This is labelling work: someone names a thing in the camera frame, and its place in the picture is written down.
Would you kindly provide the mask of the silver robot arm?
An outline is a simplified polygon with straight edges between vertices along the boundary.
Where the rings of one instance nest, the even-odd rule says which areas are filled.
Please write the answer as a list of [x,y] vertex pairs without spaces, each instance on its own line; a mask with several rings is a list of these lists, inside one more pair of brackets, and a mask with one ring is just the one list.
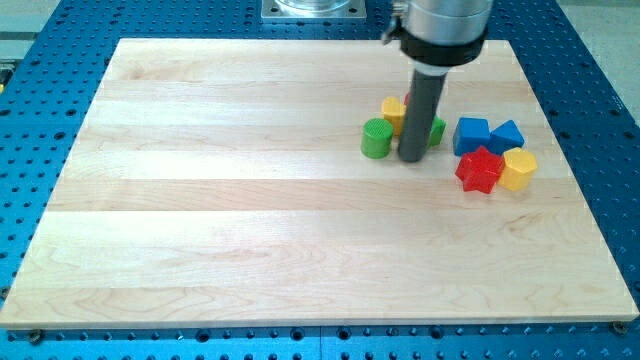
[[492,0],[405,0],[393,3],[381,41],[397,39],[413,62],[398,154],[418,162],[426,153],[446,76],[476,59],[488,33]]

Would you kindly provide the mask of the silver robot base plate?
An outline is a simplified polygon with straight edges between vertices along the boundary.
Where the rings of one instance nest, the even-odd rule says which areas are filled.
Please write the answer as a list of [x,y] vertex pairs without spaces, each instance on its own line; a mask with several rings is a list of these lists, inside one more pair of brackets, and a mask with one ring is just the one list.
[[262,0],[263,19],[364,19],[365,0]]

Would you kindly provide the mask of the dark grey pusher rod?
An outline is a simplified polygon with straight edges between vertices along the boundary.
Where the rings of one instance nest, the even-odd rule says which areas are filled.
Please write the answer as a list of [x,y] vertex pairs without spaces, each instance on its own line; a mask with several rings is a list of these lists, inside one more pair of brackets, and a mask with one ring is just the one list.
[[445,79],[446,73],[413,72],[398,146],[402,161],[414,163],[424,157]]

